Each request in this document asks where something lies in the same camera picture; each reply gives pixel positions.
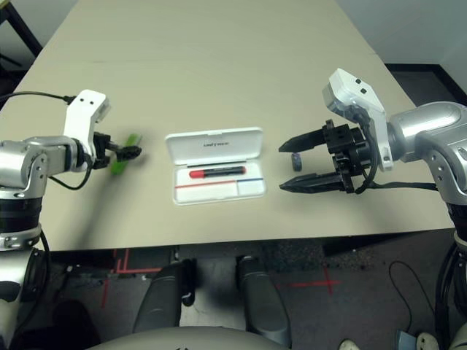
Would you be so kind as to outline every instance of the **dark floor baseboard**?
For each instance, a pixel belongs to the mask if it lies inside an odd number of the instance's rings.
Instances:
[[[464,106],[467,106],[467,94],[462,88],[454,81],[453,78],[438,64],[399,64],[399,63],[386,63],[386,68],[389,71],[431,71],[441,81],[441,83],[448,89],[454,98]]]

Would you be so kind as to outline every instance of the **shoe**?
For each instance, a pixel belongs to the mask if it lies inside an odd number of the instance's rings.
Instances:
[[[350,339],[342,341],[339,350],[360,350],[360,348]]]

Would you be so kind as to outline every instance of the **silver metal arm segment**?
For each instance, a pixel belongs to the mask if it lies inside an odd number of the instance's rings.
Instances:
[[[467,108],[433,102],[390,118],[403,162],[423,159],[443,201],[467,205]]]

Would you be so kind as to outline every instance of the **white wall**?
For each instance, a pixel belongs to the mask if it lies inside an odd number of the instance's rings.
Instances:
[[[20,16],[42,45],[52,37],[77,0],[11,0]],[[0,26],[0,52],[28,68],[34,57],[9,23]],[[6,61],[1,64],[8,69]]]
[[[76,2],[12,0],[42,44],[47,43]],[[337,2],[385,63],[441,64],[467,91],[466,0]],[[26,66],[34,59],[7,23],[0,26],[0,50]]]
[[[443,57],[444,70],[467,93],[467,32],[464,37]]]
[[[441,64],[467,91],[466,0],[337,0],[385,63]]]

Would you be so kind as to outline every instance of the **black cable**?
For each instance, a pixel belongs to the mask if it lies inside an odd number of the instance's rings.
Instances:
[[[361,123],[360,127],[362,129],[363,135],[368,142],[369,148],[371,150],[371,159],[370,159],[370,174],[367,174],[365,170],[362,170],[362,175],[365,178],[365,181],[362,185],[355,190],[355,193],[358,195],[365,191],[367,188],[373,190],[379,189],[390,189],[390,188],[418,188],[421,190],[432,190],[437,191],[438,188],[436,184],[430,182],[388,182],[386,184],[378,184],[374,181],[376,172],[378,169],[378,149],[373,136],[369,131],[369,124]]]
[[[441,350],[448,349],[451,342],[449,331],[449,307],[447,304],[452,275],[457,262],[455,258],[457,254],[457,245],[453,243],[444,257],[443,263],[439,269],[438,278],[436,279],[435,330]]]
[[[362,185],[355,190],[355,193],[360,195],[363,193],[368,186],[373,182],[374,177],[377,174],[378,170],[378,148],[376,146],[376,143],[373,139],[373,136],[370,134],[369,124],[363,124],[360,123],[360,127],[362,129],[363,135],[365,136],[366,141],[368,142],[368,145],[370,147],[370,152],[371,152],[371,158],[370,158],[370,172],[368,175],[366,175],[366,172],[363,171],[363,175],[365,176],[365,180],[363,181]]]
[[[457,248],[457,244],[454,242],[449,250],[446,253],[446,256],[444,257],[443,263],[441,264],[441,267],[438,272],[438,278],[436,280],[436,291],[435,291],[435,296],[436,299],[441,298],[441,291],[442,291],[442,286],[444,284],[444,276],[446,274],[446,268],[449,265],[450,260],[455,254],[455,250]]]
[[[47,290],[47,284],[49,283],[50,279],[50,247],[47,242],[47,239],[45,238],[44,231],[41,230],[40,236],[42,245],[44,246],[44,253],[45,253],[45,277],[44,277],[44,283],[42,284],[41,291],[39,293],[39,296],[37,297],[36,301],[34,302],[34,305],[32,306],[31,310],[29,311],[28,315],[25,317],[25,319],[16,327],[15,333],[19,334],[21,330],[31,321],[32,317],[37,311],[37,308],[42,301],[42,299],[45,296],[45,291]]]
[[[85,162],[86,162],[86,164],[88,164],[88,167],[86,168],[85,177],[83,178],[83,180],[81,181],[81,183],[80,183],[79,185],[77,185],[76,187],[70,186],[69,184],[66,184],[65,182],[63,182],[63,181],[57,179],[57,178],[54,177],[54,176],[50,176],[49,179],[51,179],[52,181],[56,182],[56,183],[59,184],[60,186],[65,187],[65,188],[68,189],[68,190],[72,190],[72,191],[79,190],[79,189],[83,188],[84,185],[88,182],[90,173],[91,173],[91,171],[93,170],[93,163],[92,163],[92,160],[91,160],[91,158],[90,158],[89,155],[85,155]]]
[[[430,182],[388,182],[386,184],[377,184],[372,182],[368,188],[378,190],[384,188],[418,188],[421,190],[437,191],[436,184]]]
[[[389,270],[388,270],[388,273],[389,273],[389,278],[391,280],[391,283],[393,284],[396,292],[399,294],[399,296],[401,297],[402,301],[404,302],[404,304],[406,305],[407,307],[407,311],[409,312],[409,324],[407,325],[407,328],[405,330],[406,333],[409,332],[410,330],[410,327],[412,326],[412,310],[410,309],[410,305],[409,303],[407,302],[406,298],[402,295],[402,292],[400,291],[400,289],[395,285],[395,282],[394,282],[394,278],[393,278],[393,275],[392,275],[392,267],[395,265],[395,264],[401,264],[402,266],[405,266],[406,268],[408,268],[410,270],[410,272],[412,272],[412,274],[414,275],[415,279],[417,280],[419,286],[420,286],[420,289],[422,290],[423,292],[423,295],[425,296],[425,299],[426,299],[426,302],[428,304],[428,306],[430,306],[430,310],[431,312],[433,313],[433,315],[435,315],[435,310],[433,308],[433,306],[431,305],[431,302],[430,302],[430,298],[428,297],[428,294],[427,292],[425,291],[425,288],[423,287],[422,285],[422,282],[420,281],[420,279],[418,278],[418,275],[415,273],[414,269],[411,268],[407,263],[405,263],[404,261],[400,261],[400,260],[395,260],[393,262],[391,262],[391,264],[389,265]]]
[[[45,96],[50,98],[57,98],[58,100],[63,100],[67,104],[70,104],[76,96],[59,96],[53,95],[52,93],[41,93],[40,91],[18,91],[16,93],[8,93],[6,95],[0,95],[0,102],[6,101],[10,97],[15,96],[24,96],[24,95],[38,95],[38,96]]]

